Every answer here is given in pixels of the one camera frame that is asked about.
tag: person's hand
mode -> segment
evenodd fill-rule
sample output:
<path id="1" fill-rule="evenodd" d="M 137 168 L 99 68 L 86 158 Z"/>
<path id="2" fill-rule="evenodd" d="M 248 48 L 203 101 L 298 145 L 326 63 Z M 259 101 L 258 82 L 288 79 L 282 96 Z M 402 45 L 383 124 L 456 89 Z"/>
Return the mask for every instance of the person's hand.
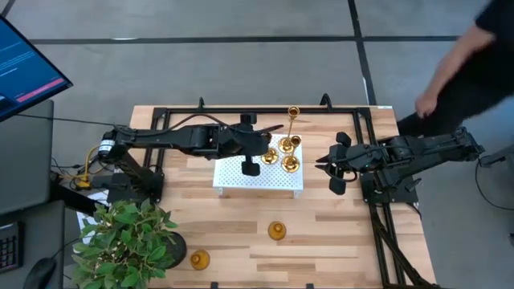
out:
<path id="1" fill-rule="evenodd" d="M 432 114 L 435 107 L 437 107 L 437 96 L 424 93 L 416 99 L 416 112 L 418 113 L 419 118 Z"/>

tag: computer mouse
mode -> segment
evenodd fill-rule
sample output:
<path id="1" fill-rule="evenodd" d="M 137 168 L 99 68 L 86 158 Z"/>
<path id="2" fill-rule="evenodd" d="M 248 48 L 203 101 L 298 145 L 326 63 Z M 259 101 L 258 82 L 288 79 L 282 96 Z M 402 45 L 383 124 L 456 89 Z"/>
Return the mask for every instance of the computer mouse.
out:
<path id="1" fill-rule="evenodd" d="M 40 259 L 25 278 L 23 289 L 45 289 L 55 269 L 53 258 Z"/>

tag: black plant pot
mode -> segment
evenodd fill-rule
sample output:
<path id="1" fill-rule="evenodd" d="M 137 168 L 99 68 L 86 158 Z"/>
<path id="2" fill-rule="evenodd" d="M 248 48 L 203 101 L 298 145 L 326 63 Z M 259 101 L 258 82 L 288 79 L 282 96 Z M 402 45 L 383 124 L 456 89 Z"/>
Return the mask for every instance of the black plant pot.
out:
<path id="1" fill-rule="evenodd" d="M 175 241 L 175 245 L 171 243 L 168 238 L 164 238 L 163 241 L 166 243 L 166 252 L 171 252 L 173 262 L 167 269 L 171 269 L 173 267 L 178 266 L 187 255 L 187 245 L 186 240 L 179 233 L 172 232 L 173 236 L 171 237 Z"/>

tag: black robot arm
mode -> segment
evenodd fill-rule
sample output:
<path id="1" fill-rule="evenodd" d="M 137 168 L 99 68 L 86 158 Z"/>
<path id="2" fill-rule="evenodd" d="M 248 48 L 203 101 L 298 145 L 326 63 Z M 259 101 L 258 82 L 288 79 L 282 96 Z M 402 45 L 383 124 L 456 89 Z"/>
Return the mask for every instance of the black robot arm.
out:
<path id="1" fill-rule="evenodd" d="M 344 180 L 347 172 L 372 173 L 374 189 L 388 193 L 396 191 L 402 180 L 416 173 L 447 161 L 474 161 L 484 151 L 465 128 L 441 136 L 395 136 L 377 144 L 354 146 L 349 146 L 349 137 L 339 134 L 338 139 L 344 141 L 333 145 L 329 155 L 318 160 L 326 165 L 317 166 L 332 177 L 330 189 L 338 194 L 345 192 L 346 182 L 356 179 Z M 407 189 L 418 183 L 419 180 L 409 184 Z"/>
<path id="2" fill-rule="evenodd" d="M 212 116 L 197 114 L 179 124 L 194 116 L 207 116 L 216 120 Z M 271 140 L 270 132 L 283 125 L 254 131 L 252 125 L 257 122 L 256 114 L 242 114 L 240 120 L 239 124 L 229 125 L 216 120 L 217 124 L 186 125 L 178 129 L 175 129 L 179 125 L 176 124 L 164 131 L 115 127 L 104 134 L 98 156 L 102 162 L 121 169 L 123 176 L 115 174 L 108 184 L 103 182 L 101 186 L 109 189 L 117 186 L 124 191 L 132 191 L 116 199 L 151 197 L 154 201 L 160 201 L 164 173 L 160 168 L 154 172 L 139 165 L 130 155 L 130 149 L 177 149 L 184 154 L 205 157 L 207 160 L 245 156 L 246 160 L 242 162 L 243 174 L 258 176 L 259 164 L 252 163 L 251 157 L 265 154 Z M 115 201 L 111 194 L 108 201 Z"/>

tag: potted plant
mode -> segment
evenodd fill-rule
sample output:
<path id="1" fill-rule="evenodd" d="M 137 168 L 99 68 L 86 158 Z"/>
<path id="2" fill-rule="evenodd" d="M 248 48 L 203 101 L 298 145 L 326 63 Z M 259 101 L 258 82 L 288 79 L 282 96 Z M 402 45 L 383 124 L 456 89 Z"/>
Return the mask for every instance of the potted plant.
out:
<path id="1" fill-rule="evenodd" d="M 81 238 L 94 234 L 89 244 L 73 245 L 78 263 L 73 280 L 81 289 L 146 288 L 153 278 L 186 257 L 184 238 L 168 229 L 177 227 L 170 212 L 150 203 L 118 201 L 108 211 L 97 206 L 96 224 L 84 219 Z"/>

